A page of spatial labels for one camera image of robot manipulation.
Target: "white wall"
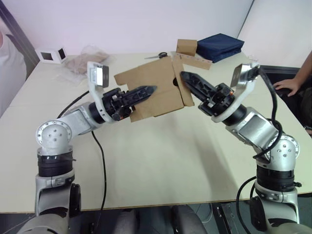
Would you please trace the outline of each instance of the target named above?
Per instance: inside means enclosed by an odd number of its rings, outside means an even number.
[[[260,64],[301,67],[312,49],[312,1],[255,0],[238,38]]]
[[[3,0],[33,46],[107,53],[176,49],[177,39],[237,37],[252,0]]]

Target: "person's arm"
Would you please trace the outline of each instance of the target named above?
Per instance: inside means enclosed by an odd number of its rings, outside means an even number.
[[[308,57],[304,61],[302,67],[296,74],[293,79],[285,79],[280,82],[275,83],[276,90],[287,88],[292,91],[288,94],[288,96],[294,95],[302,86],[302,84],[308,79],[310,74],[312,73],[312,51],[309,53]]]

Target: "white shirt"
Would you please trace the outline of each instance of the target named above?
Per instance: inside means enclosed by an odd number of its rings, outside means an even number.
[[[0,47],[0,117],[26,80],[24,56],[11,40],[3,35]]]

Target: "white bracket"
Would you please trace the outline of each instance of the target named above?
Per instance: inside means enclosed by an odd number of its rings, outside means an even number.
[[[102,117],[102,119],[107,123],[112,123],[114,120],[109,116],[106,112],[105,107],[103,105],[102,97],[103,97],[103,67],[104,65],[97,62],[88,62],[88,84],[89,91],[91,96],[94,99],[94,102],[97,107],[97,111]]]
[[[215,123],[222,122],[233,114],[243,100],[254,90],[255,78],[248,80],[246,73],[254,67],[260,67],[258,63],[241,64],[234,70],[231,88],[235,89],[235,99],[233,103],[220,115],[212,116],[211,119]]]

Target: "black cable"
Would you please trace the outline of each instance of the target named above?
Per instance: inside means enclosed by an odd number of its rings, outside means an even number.
[[[99,141],[98,141],[96,135],[94,134],[94,132],[92,131],[91,133],[92,133],[92,136],[93,136],[94,140],[96,141],[97,145],[99,146],[99,148],[101,150],[102,161],[103,161],[103,172],[104,172],[104,196],[103,196],[103,200],[102,200],[100,213],[99,213],[98,219],[97,219],[97,225],[95,227],[95,230],[97,230],[99,222],[100,222],[101,214],[102,214],[102,211],[103,211],[103,208],[104,208],[105,199],[106,199],[107,180],[106,180],[106,167],[105,167],[105,158],[104,158],[103,148],[102,148],[101,144],[99,143]]]
[[[270,91],[271,97],[272,97],[272,103],[273,103],[273,108],[272,108],[272,123],[275,124],[275,117],[276,117],[276,111],[277,111],[277,99],[276,99],[276,92],[275,89],[270,82],[270,79],[268,75],[263,71],[262,68],[259,69],[259,74],[261,75],[262,79],[264,80],[266,86],[268,87],[268,90]]]
[[[241,214],[240,214],[240,210],[239,210],[239,196],[240,196],[241,191],[242,191],[243,188],[245,187],[245,185],[248,184],[250,181],[256,179],[256,178],[257,178],[257,177],[254,176],[254,177],[252,177],[252,178],[246,180],[246,181],[240,186],[240,188],[239,188],[239,190],[238,190],[238,192],[237,192],[237,196],[236,196],[236,203],[235,203],[235,204],[236,204],[237,217],[238,217],[240,223],[242,224],[242,226],[243,226],[243,228],[245,229],[245,231],[246,231],[247,234],[251,234],[251,232],[250,232],[250,231],[248,230],[248,228],[246,227],[246,225],[245,225],[245,223],[244,223],[244,221],[243,221],[243,219],[242,219],[242,216],[241,216]]]
[[[254,195],[254,187],[255,187],[255,185],[254,185],[254,183],[253,183],[253,186],[252,186],[252,189],[250,190],[250,195],[249,195],[249,198],[251,199],[252,197],[253,197],[253,195]]]
[[[68,106],[66,106],[64,108],[64,110],[61,111],[61,113],[58,115],[58,118],[61,118],[63,116],[63,114],[69,109],[71,108],[72,105],[74,105],[76,102],[78,102],[80,99],[82,99],[84,96],[86,96],[89,93],[89,91],[84,92],[82,95],[80,95],[78,98],[76,98],[75,100],[73,100]],[[101,212],[103,211],[104,208],[104,204],[105,204],[105,200],[106,200],[106,188],[107,188],[107,179],[106,179],[106,167],[105,167],[105,157],[104,157],[104,150],[101,146],[101,144],[99,143],[97,137],[95,136],[94,132],[91,131],[91,134],[94,138],[94,140],[96,141],[97,145],[99,146],[100,150],[101,150],[101,154],[102,154],[102,161],[103,161],[103,172],[104,172],[104,196],[103,196],[103,200],[102,200],[102,205],[101,205],[101,209],[100,209],[100,213],[98,216],[98,220],[97,220],[97,225],[96,225],[96,229],[99,225],[99,221],[101,218]]]
[[[275,89],[272,85],[272,83],[270,82],[270,79],[268,78],[267,74],[263,71],[263,69],[259,69],[259,74],[261,75],[262,79],[264,80],[266,86],[268,87],[271,97],[272,97],[272,103],[273,103],[273,108],[272,108],[272,116],[271,116],[271,122],[273,124],[273,126],[275,126],[278,130],[278,135],[276,140],[274,141],[274,143],[268,147],[267,149],[265,149],[264,151],[256,154],[255,156],[253,156],[254,159],[264,155],[265,153],[267,153],[268,151],[270,151],[271,149],[273,149],[275,147],[275,145],[277,145],[277,143],[279,142],[279,140],[282,137],[283,134],[283,128],[282,125],[275,119],[276,118],[276,111],[277,111],[277,99],[276,99],[276,92]]]
[[[82,95],[80,95],[78,98],[73,100],[68,106],[65,107],[64,110],[58,115],[58,118],[61,118],[62,115],[69,109],[71,108],[72,105],[74,105],[76,102],[78,102],[80,99],[82,99],[84,96],[86,96],[89,93],[89,91],[84,92]]]

